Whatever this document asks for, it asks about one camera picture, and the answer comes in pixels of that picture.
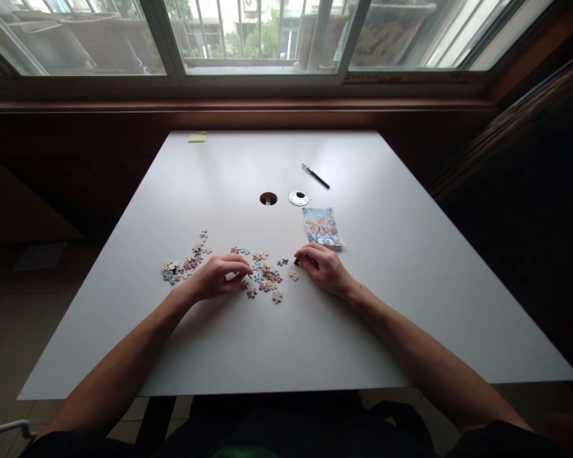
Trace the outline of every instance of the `dark clothing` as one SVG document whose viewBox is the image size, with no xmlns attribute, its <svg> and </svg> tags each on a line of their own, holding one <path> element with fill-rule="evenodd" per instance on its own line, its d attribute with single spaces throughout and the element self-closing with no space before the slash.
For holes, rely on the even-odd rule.
<svg viewBox="0 0 573 458">
<path fill-rule="evenodd" d="M 385 421 L 393 417 L 398 427 Z M 120 441 L 50 433 L 23 455 L 144 457 Z M 356 392 L 196 396 L 190 418 L 152 454 L 158 458 L 437 457 L 420 416 L 405 404 L 360 406 Z M 563 457 L 553 442 L 504 422 L 464 434 L 447 455 Z"/>
</svg>

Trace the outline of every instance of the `sticky note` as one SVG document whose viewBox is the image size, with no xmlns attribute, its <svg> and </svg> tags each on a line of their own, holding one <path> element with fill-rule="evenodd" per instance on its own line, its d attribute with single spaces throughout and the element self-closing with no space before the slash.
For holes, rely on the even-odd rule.
<svg viewBox="0 0 573 458">
<path fill-rule="evenodd" d="M 194 132 L 189 135 L 189 143 L 203 143 L 206 141 L 206 131 Z"/>
</svg>

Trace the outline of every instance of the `window frame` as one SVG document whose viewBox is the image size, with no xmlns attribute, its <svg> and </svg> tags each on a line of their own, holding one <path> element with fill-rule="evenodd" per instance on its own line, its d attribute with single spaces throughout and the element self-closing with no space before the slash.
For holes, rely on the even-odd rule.
<svg viewBox="0 0 573 458">
<path fill-rule="evenodd" d="M 503 30 L 525 0 L 514 0 L 500 16 L 500 24 L 491 25 L 469 55 L 456 69 L 391 69 L 390 71 L 349 71 L 351 56 L 372 0 L 359 0 L 346 35 L 337 74 L 277 74 L 194 76 L 185 73 L 167 8 L 163 1 L 139 0 L 157 45 L 166 75 L 131 76 L 22 76 L 17 66 L 0 52 L 0 99 L 56 98 L 231 98 L 231 97 L 475 97 L 483 93 L 496 77 L 526 47 L 526 44 L 569 0 L 554 0 L 539 18 L 487 71 L 468 68 Z M 318 20 L 329 20 L 330 8 L 318 10 Z M 319 39 L 313 46 L 322 49 Z"/>
</svg>

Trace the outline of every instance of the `table leg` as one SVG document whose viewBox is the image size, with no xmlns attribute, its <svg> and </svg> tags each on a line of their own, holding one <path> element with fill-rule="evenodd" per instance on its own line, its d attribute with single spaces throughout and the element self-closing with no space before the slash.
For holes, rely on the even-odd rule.
<svg viewBox="0 0 573 458">
<path fill-rule="evenodd" d="M 136 445 L 145 455 L 152 454 L 164 442 L 175 402 L 176 396 L 149 398 L 136 438 Z"/>
</svg>

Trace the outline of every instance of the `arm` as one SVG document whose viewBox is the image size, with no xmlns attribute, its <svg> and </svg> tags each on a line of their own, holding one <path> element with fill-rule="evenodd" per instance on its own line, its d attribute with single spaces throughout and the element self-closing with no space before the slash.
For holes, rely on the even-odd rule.
<svg viewBox="0 0 573 458">
<path fill-rule="evenodd" d="M 295 253 L 321 288 L 348 302 L 382 339 L 414 385 L 461 433 L 502 420 L 532 431 L 493 387 L 450 350 L 391 309 L 344 268 L 337 254 L 319 244 Z"/>
<path fill-rule="evenodd" d="M 233 279 L 225 275 L 239 272 Z M 213 256 L 134 328 L 67 397 L 37 439 L 54 431 L 105 436 L 127 411 L 168 338 L 200 300 L 235 291 L 248 262 L 236 254 Z"/>
</svg>

